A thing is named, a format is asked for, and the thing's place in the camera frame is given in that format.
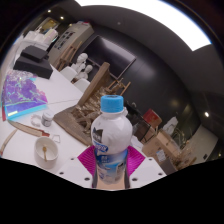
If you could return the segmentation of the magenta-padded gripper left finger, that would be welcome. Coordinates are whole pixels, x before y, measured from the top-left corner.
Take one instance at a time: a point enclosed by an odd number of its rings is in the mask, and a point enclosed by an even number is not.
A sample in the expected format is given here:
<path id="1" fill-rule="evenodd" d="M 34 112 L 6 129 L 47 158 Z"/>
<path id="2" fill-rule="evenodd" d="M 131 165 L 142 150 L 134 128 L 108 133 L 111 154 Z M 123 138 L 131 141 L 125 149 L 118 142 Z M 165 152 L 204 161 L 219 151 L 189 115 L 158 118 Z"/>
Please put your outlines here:
<path id="1" fill-rule="evenodd" d="M 69 158 L 57 175 L 81 187 L 95 188 L 97 179 L 94 147 L 88 147 L 78 157 Z"/>

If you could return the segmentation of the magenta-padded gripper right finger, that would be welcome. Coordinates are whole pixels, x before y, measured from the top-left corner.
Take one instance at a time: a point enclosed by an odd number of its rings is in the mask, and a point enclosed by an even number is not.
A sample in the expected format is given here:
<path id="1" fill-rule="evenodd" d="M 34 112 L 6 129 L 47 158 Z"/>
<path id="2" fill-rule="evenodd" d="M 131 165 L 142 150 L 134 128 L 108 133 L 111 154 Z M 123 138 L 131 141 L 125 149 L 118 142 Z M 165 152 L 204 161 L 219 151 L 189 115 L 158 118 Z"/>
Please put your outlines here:
<path id="1" fill-rule="evenodd" d="M 128 147 L 125 185 L 129 189 L 146 186 L 166 174 L 153 157 L 145 157 L 132 146 Z"/>

